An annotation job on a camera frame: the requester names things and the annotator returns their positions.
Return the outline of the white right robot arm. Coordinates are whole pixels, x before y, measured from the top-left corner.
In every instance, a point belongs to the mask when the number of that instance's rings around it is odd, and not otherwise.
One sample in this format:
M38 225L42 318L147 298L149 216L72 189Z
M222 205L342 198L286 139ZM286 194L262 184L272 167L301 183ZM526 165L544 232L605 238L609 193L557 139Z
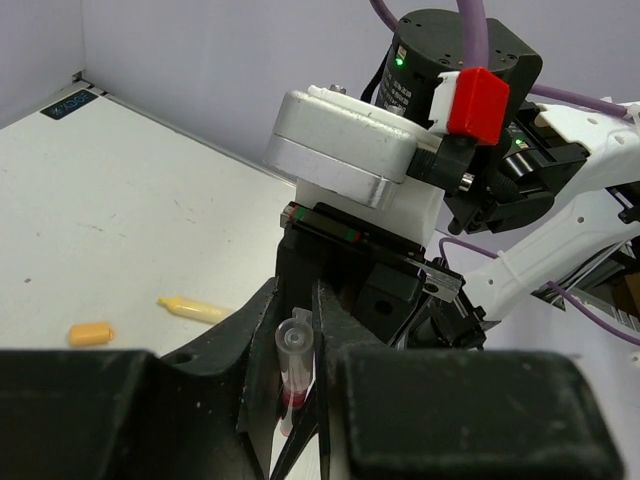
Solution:
M479 1L396 18L353 98L291 91L265 164L296 183L276 273L287 310L330 286L379 340L474 349L525 295L639 234L639 115L544 87Z

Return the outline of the clear pen cap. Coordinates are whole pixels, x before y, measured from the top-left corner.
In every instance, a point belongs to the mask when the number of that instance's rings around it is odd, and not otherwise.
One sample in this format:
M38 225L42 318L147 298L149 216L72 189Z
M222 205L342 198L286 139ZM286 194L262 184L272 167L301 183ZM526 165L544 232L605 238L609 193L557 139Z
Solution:
M293 308L275 332L283 389L307 392L313 381L314 331L312 312Z

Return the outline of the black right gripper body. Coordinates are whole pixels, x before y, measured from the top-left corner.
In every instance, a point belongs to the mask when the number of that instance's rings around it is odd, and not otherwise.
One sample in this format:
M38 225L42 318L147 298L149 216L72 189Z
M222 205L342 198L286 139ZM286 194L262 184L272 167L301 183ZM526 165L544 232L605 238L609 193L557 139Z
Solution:
M311 289L329 284L342 308L378 339L410 348L481 349L485 312L463 291L462 275L418 243L334 207L290 202L276 275L285 305L311 307Z

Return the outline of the red gel pen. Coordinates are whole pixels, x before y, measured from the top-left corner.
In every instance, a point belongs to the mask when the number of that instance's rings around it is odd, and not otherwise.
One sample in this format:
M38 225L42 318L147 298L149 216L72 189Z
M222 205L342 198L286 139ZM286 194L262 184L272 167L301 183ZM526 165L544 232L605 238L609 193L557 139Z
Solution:
M282 403L284 406L283 414L281 415L280 432L285 437L288 437L293 429L293 416L305 403L306 390L291 391L286 388L283 389Z

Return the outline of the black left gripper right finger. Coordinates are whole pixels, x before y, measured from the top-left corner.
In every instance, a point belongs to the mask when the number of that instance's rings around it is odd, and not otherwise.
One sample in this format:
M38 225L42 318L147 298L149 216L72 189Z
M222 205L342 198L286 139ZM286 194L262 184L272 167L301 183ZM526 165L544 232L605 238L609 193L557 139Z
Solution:
M621 479L593 391L544 351L397 350L312 289L324 479Z

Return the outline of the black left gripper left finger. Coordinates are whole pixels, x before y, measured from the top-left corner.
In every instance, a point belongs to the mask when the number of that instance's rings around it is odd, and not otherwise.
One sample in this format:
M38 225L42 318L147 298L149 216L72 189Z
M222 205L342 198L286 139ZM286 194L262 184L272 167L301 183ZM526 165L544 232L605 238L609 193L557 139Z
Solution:
M165 356L5 350L5 479L264 479L277 421L276 279Z

